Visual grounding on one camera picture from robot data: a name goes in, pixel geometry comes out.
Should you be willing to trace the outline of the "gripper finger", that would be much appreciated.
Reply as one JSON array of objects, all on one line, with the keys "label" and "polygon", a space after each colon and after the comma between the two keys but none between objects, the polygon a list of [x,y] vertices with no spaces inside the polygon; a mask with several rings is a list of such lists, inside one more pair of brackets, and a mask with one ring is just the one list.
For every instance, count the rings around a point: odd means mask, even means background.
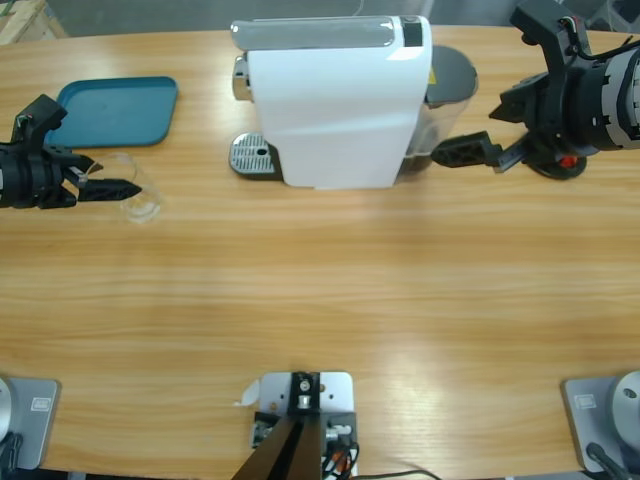
[{"label": "gripper finger", "polygon": [[499,105],[489,114],[494,120],[509,123],[525,122],[535,110],[539,94],[548,84],[548,74],[540,73],[521,80],[499,95]]},{"label": "gripper finger", "polygon": [[441,142],[432,150],[431,159],[448,168],[495,166],[502,153],[502,146],[494,144],[487,131],[480,131]]},{"label": "gripper finger", "polygon": [[78,202],[124,201],[142,192],[142,188],[125,179],[88,180],[78,188]]},{"label": "gripper finger", "polygon": [[73,152],[70,148],[53,145],[53,160],[62,168],[77,168],[79,171],[100,171],[103,165],[92,158]]}]

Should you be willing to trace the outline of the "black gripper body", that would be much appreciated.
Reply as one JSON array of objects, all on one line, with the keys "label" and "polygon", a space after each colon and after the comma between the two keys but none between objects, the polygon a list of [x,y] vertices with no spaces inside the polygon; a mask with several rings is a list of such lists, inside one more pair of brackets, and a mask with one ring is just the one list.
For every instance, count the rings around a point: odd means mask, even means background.
[{"label": "black gripper body", "polygon": [[606,64],[580,62],[552,68],[526,133],[509,149],[537,173],[581,173],[587,158],[608,148],[602,88]]},{"label": "black gripper body", "polygon": [[76,205],[76,197],[64,186],[74,177],[52,157],[52,145],[29,155],[25,143],[1,144],[1,207],[56,209]]}]

